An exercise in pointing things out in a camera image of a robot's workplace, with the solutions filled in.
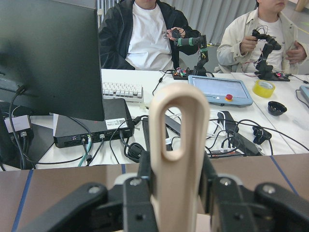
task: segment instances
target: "black jacket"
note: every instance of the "black jacket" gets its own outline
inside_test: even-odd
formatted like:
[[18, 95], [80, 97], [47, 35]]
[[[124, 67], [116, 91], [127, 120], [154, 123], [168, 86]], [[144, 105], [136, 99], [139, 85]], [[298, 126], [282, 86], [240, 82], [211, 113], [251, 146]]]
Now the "black jacket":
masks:
[[[104, 69], [135, 69], [125, 59], [133, 30], [134, 0], [125, 0], [110, 8], [99, 28], [101, 67]], [[198, 37], [199, 31], [192, 30], [181, 11], [175, 10], [167, 3], [156, 1], [159, 5], [167, 29], [179, 27], [185, 30], [185, 37]], [[179, 67], [179, 51], [187, 55], [197, 52], [198, 46], [175, 47], [170, 40], [174, 68]]]

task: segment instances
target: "tape roll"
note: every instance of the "tape roll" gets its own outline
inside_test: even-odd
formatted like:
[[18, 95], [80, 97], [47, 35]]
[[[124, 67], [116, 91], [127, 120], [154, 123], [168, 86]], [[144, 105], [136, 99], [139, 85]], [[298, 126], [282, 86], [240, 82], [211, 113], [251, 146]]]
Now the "tape roll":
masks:
[[275, 85], [269, 81], [258, 80], [255, 82], [252, 90], [256, 95], [262, 98], [269, 98], [274, 92], [275, 88]]

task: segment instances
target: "beige wooden handle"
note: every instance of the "beige wooden handle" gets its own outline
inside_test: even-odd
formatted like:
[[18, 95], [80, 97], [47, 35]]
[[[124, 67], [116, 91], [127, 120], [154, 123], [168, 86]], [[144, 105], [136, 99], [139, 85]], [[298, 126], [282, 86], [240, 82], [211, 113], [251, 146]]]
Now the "beige wooden handle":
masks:
[[[182, 113], [181, 146], [167, 151], [165, 112]], [[153, 170], [152, 204], [160, 232], [193, 232], [198, 184], [204, 159], [209, 104], [192, 85], [175, 83], [160, 89], [150, 104], [149, 130]]]

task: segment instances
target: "man in black jacket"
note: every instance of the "man in black jacket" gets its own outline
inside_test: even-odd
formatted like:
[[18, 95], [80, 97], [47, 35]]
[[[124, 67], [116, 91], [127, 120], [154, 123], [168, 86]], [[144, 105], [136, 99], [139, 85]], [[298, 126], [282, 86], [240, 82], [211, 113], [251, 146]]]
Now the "man in black jacket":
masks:
[[110, 8], [99, 28], [101, 67], [159, 70], [179, 67], [179, 51], [187, 55], [196, 46], [176, 47], [171, 30], [183, 38], [200, 33], [188, 26], [181, 11], [159, 0], [124, 0]]

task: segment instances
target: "white shirt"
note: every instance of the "white shirt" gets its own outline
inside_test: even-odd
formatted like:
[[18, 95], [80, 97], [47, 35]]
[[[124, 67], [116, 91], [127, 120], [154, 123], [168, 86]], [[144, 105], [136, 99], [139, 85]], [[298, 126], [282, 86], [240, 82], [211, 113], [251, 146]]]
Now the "white shirt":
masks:
[[133, 31], [126, 61], [136, 70], [174, 69], [167, 28], [158, 4], [153, 10], [133, 4]]
[[[283, 33], [282, 33], [282, 25], [280, 18], [274, 23], [268, 23], [263, 21], [262, 19], [258, 18], [258, 26], [262, 26], [265, 29], [265, 34], [275, 37], [274, 39], [281, 45], [280, 50], [273, 50], [266, 60], [267, 65], [273, 66], [273, 72], [279, 72], [282, 70], [281, 68], [281, 61], [283, 57], [284, 51], [284, 40], [283, 40]], [[260, 58], [264, 45], [267, 42], [265, 40], [259, 40], [255, 49], [252, 52], [250, 57], [250, 61], [257, 61]], [[253, 73], [256, 70], [253, 63], [243, 65], [243, 70], [246, 73]]]

